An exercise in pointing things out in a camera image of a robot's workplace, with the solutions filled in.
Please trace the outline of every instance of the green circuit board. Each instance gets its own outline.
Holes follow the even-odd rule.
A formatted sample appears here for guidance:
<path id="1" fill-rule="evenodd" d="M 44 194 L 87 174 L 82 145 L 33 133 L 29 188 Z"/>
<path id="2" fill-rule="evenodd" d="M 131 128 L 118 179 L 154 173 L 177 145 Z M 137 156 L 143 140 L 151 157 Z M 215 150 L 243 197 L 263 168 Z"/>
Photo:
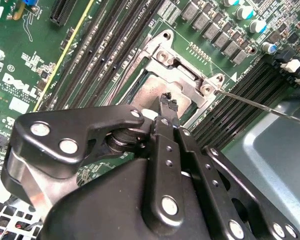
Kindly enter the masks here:
<path id="1" fill-rule="evenodd" d="M 4 144 L 0 145 L 0 161 L 4 160 L 6 143 L 18 116 L 38 110 L 70 108 L 78 97 L 81 99 L 75 104 L 76 107 L 89 107 L 89 98 L 93 97 L 95 89 L 106 81 L 102 77 L 92 79 L 86 90 L 85 81 L 77 81 L 73 88 L 69 89 L 69 85 L 76 81 L 80 74 L 83 76 L 93 72 L 93 69 L 79 69 L 80 59 L 76 62 L 80 53 L 78 49 L 83 46 L 83 41 L 88 39 L 87 33 L 96 16 L 99 17 L 97 24 L 100 27 L 112 9 L 115 9 L 114 5 L 118 4 L 118 1 L 116 3 L 115 0 L 81 0 L 74 6 L 63 26 L 56 26 L 49 19 L 54 2 L 55 0 L 40 0 L 36 6 L 26 5 L 20 19 L 14 20 L 15 13 L 22 7 L 22 1 L 0 1 L 0 7 L 4 7 L 0 17 L 0 50 L 4 53 L 4 58 L 0 60 L 0 137 L 4 137 Z M 139 15 L 142 20 L 143 12 L 152 7 L 154 0 L 126 1 L 125 8 L 117 16 L 117 24 L 129 20 L 127 14 L 134 2 L 145 3 L 140 12 L 133 13 L 133 16 Z M 184 13 L 190 4 L 197 6 L 196 13 L 194 17 L 185 19 Z M 238 20 L 236 11 L 240 6 L 253 7 L 253 17 Z M 194 29 L 194 23 L 202 13 L 211 21 L 221 15 L 220 19 L 213 23 L 220 33 L 227 34 L 228 40 L 235 43 L 238 51 L 244 52 L 245 57 L 241 62 L 234 61 L 233 57 L 227 56 L 225 49 L 217 47 L 211 40 L 203 37 L 202 31 Z M 263 33 L 249 33 L 249 25 L 253 20 L 265 20 L 267 29 Z M 226 91 L 238 84 L 265 55 L 262 44 L 266 41 L 275 42 L 278 49 L 290 46 L 300 56 L 300 0 L 241 0 L 239 5 L 229 7 L 224 6 L 222 0 L 196 0 L 193 3 L 189 0 L 162 0 L 159 1 L 156 13 L 151 15 L 146 23 L 141 28 L 142 32 L 138 38 L 132 41 L 132 50 L 135 53 L 148 36 L 154 38 L 164 30 L 171 30 L 174 34 L 172 49 L 208 78 L 215 74 L 223 74 L 223 89 Z M 228 30 L 224 30 L 227 23 L 231 25 Z M 94 34 L 99 34 L 98 31 L 109 31 L 109 28 L 96 28 Z M 100 46 L 105 48 L 106 44 L 101 43 Z M 93 50 L 91 49 L 85 48 L 84 53 Z M 127 55 L 130 57 L 127 59 L 132 59 L 135 53 Z M 118 102 L 131 86 L 139 74 L 138 69 L 118 92 L 115 102 Z M 126 70 L 124 64 L 117 65 L 116 79 L 120 79 Z M 98 93 L 97 100 L 91 102 L 93 106 L 103 106 L 117 84 L 117 81 L 111 78 L 100 88 L 102 91 Z M 61 104 L 60 101 L 67 94 L 69 96 Z M 193 121 L 190 130 L 196 128 L 221 98 L 222 96 L 217 97 L 211 106 Z M 190 112 L 181 117 L 183 122 L 190 117 Z M 105 172 L 101 169 L 111 169 L 121 162 L 124 161 L 105 161 L 100 163 L 99 168 L 94 165 L 87 166 L 86 169 L 97 176 L 98 170 Z"/>

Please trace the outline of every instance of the silver screw head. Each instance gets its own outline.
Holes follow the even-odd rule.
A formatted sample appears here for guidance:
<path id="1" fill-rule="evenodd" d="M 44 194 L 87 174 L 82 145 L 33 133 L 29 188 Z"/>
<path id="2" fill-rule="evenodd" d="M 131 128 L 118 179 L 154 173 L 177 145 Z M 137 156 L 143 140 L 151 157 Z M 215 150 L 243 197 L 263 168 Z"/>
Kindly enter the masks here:
<path id="1" fill-rule="evenodd" d="M 131 110 L 131 114 L 136 118 L 140 118 L 140 113 L 136 110 Z"/>
<path id="2" fill-rule="evenodd" d="M 50 128 L 43 123 L 35 123 L 30 127 L 30 131 L 37 136 L 46 136 L 50 133 Z"/>
<path id="3" fill-rule="evenodd" d="M 285 225 L 285 229 L 288 231 L 288 233 L 290 233 L 290 235 L 291 235 L 292 237 L 294 237 L 295 239 L 297 238 L 297 234 L 296 234 L 296 232 L 295 232 L 295 230 L 293 229 L 292 226 L 290 226 L 290 225 Z"/>
<path id="4" fill-rule="evenodd" d="M 245 233 L 242 227 L 235 220 L 229 221 L 229 227 L 231 232 L 237 239 L 243 239 L 245 237 Z"/>
<path id="5" fill-rule="evenodd" d="M 214 148 L 211 148 L 210 150 L 211 150 L 213 155 L 219 156 L 219 153 L 217 152 L 217 150 L 215 150 Z"/>
<path id="6" fill-rule="evenodd" d="M 59 147 L 66 154 L 74 154 L 78 150 L 78 145 L 70 139 L 62 140 Z"/>
<path id="7" fill-rule="evenodd" d="M 178 212 L 177 203 L 169 196 L 164 196 L 161 201 L 163 210 L 169 215 L 176 215 Z"/>
<path id="8" fill-rule="evenodd" d="M 164 125 L 169 125 L 169 122 L 168 122 L 168 120 L 167 119 L 165 119 L 165 118 L 162 118 L 161 119 L 161 122 L 164 124 Z"/>
<path id="9" fill-rule="evenodd" d="M 286 236 L 284 230 L 278 223 L 273 224 L 273 229 L 275 233 L 278 234 L 279 237 L 284 238 Z"/>

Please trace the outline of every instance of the blue component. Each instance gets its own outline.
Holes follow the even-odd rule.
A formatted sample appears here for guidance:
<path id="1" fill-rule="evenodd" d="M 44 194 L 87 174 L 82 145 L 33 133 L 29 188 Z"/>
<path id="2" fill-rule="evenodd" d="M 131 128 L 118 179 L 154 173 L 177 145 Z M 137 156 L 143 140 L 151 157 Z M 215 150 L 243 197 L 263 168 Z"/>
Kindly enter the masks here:
<path id="1" fill-rule="evenodd" d="M 29 6 L 33 6 L 33 5 L 36 5 L 37 0 L 22 0 L 22 2 L 24 2 L 25 4 L 27 4 Z"/>
<path id="2" fill-rule="evenodd" d="M 264 26 L 264 28 L 260 31 L 260 33 L 262 34 L 266 29 L 267 29 L 267 25 Z"/>

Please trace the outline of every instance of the black memory slot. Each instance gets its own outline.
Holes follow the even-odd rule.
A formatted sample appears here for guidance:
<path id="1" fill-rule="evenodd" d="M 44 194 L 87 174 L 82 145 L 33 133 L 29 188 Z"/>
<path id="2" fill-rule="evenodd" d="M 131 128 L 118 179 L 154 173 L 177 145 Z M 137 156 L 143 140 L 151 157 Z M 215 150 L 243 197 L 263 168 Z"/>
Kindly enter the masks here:
<path id="1" fill-rule="evenodd" d="M 40 110 L 52 110 L 52 106 L 54 101 L 56 100 L 57 96 L 59 95 L 59 92 L 61 90 L 61 88 L 63 87 L 67 77 L 69 76 L 72 68 L 76 65 L 76 59 L 79 57 L 80 52 L 84 51 L 85 49 L 85 44 L 88 41 L 88 38 L 90 37 L 90 35 L 92 34 L 92 32 L 94 31 L 95 26 L 102 20 L 103 14 L 106 10 L 107 7 L 107 0 L 102 1 L 98 11 L 94 14 L 93 18 L 92 18 L 92 22 L 90 23 L 87 32 L 84 34 L 83 40 L 80 43 L 80 46 L 78 46 L 75 50 L 75 54 L 73 54 L 72 59 L 70 60 L 70 63 L 67 64 L 66 68 L 63 70 L 63 72 L 61 73 L 60 79 L 57 82 L 56 86 L 54 87 L 54 91 L 51 95 L 51 97 L 49 98 L 48 102 L 46 102 L 45 108 L 42 108 Z M 75 80 L 71 81 L 70 85 L 67 87 L 67 89 L 65 90 L 65 92 L 71 92 L 71 85 L 74 84 L 73 82 L 75 82 Z"/>
<path id="2" fill-rule="evenodd" d="M 147 28 L 149 22 L 152 20 L 153 16 L 157 13 L 159 8 L 161 7 L 163 0 L 153 0 L 145 10 L 142 17 L 139 19 L 137 26 L 133 29 L 132 34 L 129 36 L 128 40 L 122 47 L 120 53 L 117 55 L 115 61 L 109 70 L 104 74 L 104 80 L 100 80 L 100 83 L 97 85 L 96 89 L 94 90 L 93 94 L 91 95 L 90 99 L 88 100 L 85 107 L 93 107 L 96 105 L 99 98 L 103 95 L 106 88 L 108 87 L 110 81 L 116 74 L 116 70 L 123 64 L 123 62 L 127 59 L 130 51 L 135 48 L 135 45 L 139 41 L 141 35 L 143 34 L 144 30 Z"/>
<path id="3" fill-rule="evenodd" d="M 88 38 L 90 36 L 88 35 L 87 38 L 85 39 L 85 41 L 82 42 L 83 46 L 82 46 L 81 51 L 79 51 L 77 57 L 73 58 L 74 64 L 68 69 L 67 74 L 64 75 L 64 79 L 67 78 L 68 75 L 71 73 L 72 69 L 75 67 L 71 74 L 72 81 L 70 82 L 70 84 L 66 88 L 66 90 L 64 91 L 64 94 L 62 95 L 62 97 L 57 101 L 57 103 L 54 107 L 55 110 L 61 110 L 65 107 L 65 104 L 69 100 L 71 94 L 76 89 L 78 84 L 81 82 L 82 74 L 83 74 L 84 70 L 87 69 L 87 67 L 89 66 L 90 60 L 93 59 L 93 57 L 94 57 L 93 56 L 94 48 L 96 47 L 96 45 L 101 45 L 103 39 L 107 36 L 107 34 L 109 34 L 109 31 L 110 31 L 109 26 L 112 26 L 117 21 L 120 13 L 122 11 L 122 8 L 125 6 L 125 4 L 127 4 L 128 1 L 129 0 L 115 1 L 110 12 L 106 14 L 104 21 L 100 24 L 100 27 L 98 28 L 95 35 L 91 39 L 89 45 L 86 46 L 86 50 L 84 50 L 84 44 L 88 41 Z M 95 24 L 92 26 L 91 32 L 94 30 L 93 28 L 96 24 L 98 24 L 98 22 L 99 21 L 96 21 Z M 83 51 L 82 57 L 80 58 L 79 63 L 76 65 L 75 61 L 76 61 L 76 59 L 78 59 L 78 57 L 82 51 Z"/>
<path id="4" fill-rule="evenodd" d="M 232 89 L 232 93 L 264 105 L 271 105 L 292 87 L 280 69 L 262 59 Z M 263 111 L 230 97 L 222 101 L 192 133 L 199 146 L 224 148 L 242 133 Z"/>
<path id="5" fill-rule="evenodd" d="M 113 37 L 110 39 L 109 43 L 103 50 L 99 60 L 93 67 L 93 69 L 89 72 L 88 76 L 85 78 L 85 81 L 81 88 L 79 89 L 79 92 L 76 94 L 73 102 L 70 104 L 71 109 L 78 108 L 83 100 L 83 98 L 86 96 L 87 91 L 91 87 L 91 85 L 95 82 L 95 77 L 99 76 L 100 71 L 104 68 L 105 64 L 107 63 L 110 56 L 113 54 L 113 51 L 117 49 L 120 42 L 123 40 L 123 38 L 126 36 L 126 32 L 131 28 L 131 21 L 134 15 L 138 13 L 138 10 L 144 6 L 145 0 L 135 0 L 130 5 L 127 13 L 124 15 L 123 19 L 120 21 L 118 27 L 113 32 Z M 95 57 L 97 55 L 99 47 L 94 49 Z"/>

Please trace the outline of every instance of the wire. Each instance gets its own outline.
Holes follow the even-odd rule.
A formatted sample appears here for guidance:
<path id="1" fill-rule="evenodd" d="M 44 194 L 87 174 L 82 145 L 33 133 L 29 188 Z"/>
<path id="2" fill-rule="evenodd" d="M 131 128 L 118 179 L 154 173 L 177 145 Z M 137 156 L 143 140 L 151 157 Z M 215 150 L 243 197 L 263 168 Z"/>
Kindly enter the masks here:
<path id="1" fill-rule="evenodd" d="M 30 231 L 33 227 L 38 226 L 38 225 L 43 225 L 44 223 L 42 221 L 38 221 L 35 223 L 32 223 L 31 225 L 27 226 L 24 230 L 25 231 Z"/>

